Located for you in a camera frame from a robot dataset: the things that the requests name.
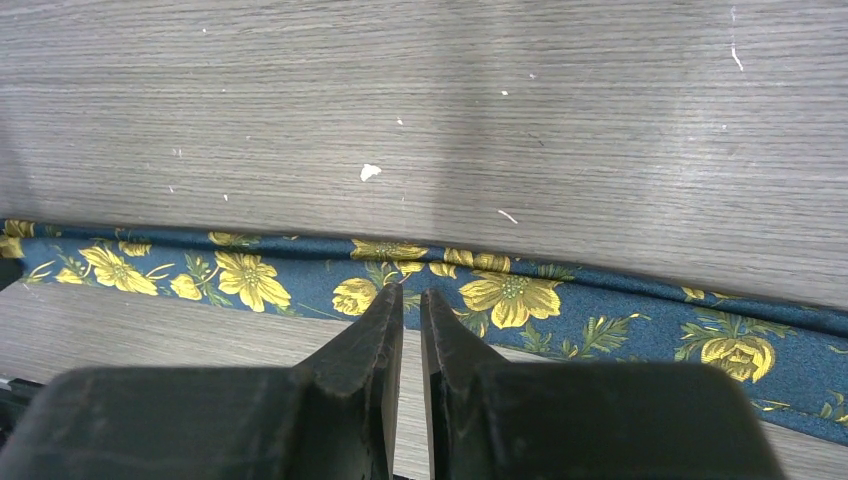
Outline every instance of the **white speck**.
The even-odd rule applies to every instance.
[[[512,215],[510,215],[510,214],[508,214],[508,213],[504,212],[503,210],[498,210],[498,213],[500,213],[500,214],[501,214],[501,215],[503,215],[504,217],[508,218],[510,222],[512,222],[512,223],[514,223],[514,224],[516,224],[516,225],[518,225],[518,220],[516,220],[516,219],[512,218]]]
[[[739,71],[744,72],[745,67],[742,66],[742,62],[740,62],[739,57],[736,56],[736,42],[730,44],[730,54],[733,55],[733,59],[736,60],[736,65],[739,65]]]
[[[376,165],[366,163],[362,166],[362,171],[359,172],[359,178],[364,182],[365,180],[368,180],[369,178],[381,173],[382,171],[382,168]]]

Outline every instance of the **blue fabric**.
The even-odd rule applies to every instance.
[[[388,282],[440,289],[485,341],[558,360],[690,361],[740,382],[765,420],[848,445],[848,314],[579,265],[403,243],[3,221],[29,283],[353,320]],[[269,322],[285,321],[267,317]]]

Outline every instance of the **gray wood grain surface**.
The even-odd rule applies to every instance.
[[[398,237],[848,308],[848,5],[607,3],[7,0],[0,216]],[[323,342],[67,288],[0,296],[0,370]],[[844,449],[776,431],[798,478],[844,478]]]
[[[0,295],[0,311],[0,376],[41,382],[88,365],[292,365],[349,325],[55,284],[16,284]],[[395,472],[424,479],[429,467],[419,335],[404,335]],[[543,361],[499,350],[511,360]],[[845,478],[848,448],[762,425],[790,478]]]

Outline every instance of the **folded fabric strip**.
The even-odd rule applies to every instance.
[[[389,282],[406,326],[440,289],[487,342],[558,360],[725,370],[773,423],[848,445],[848,313],[710,293],[577,265],[406,243],[3,221],[28,283],[353,320]],[[268,321],[280,321],[268,317]]]

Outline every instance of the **floral fabric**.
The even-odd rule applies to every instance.
[[[435,287],[490,344],[563,361],[711,364],[763,419],[848,445],[845,312],[407,243],[0,222],[0,256],[20,259],[28,283],[354,320],[398,282],[413,329],[420,293]]]

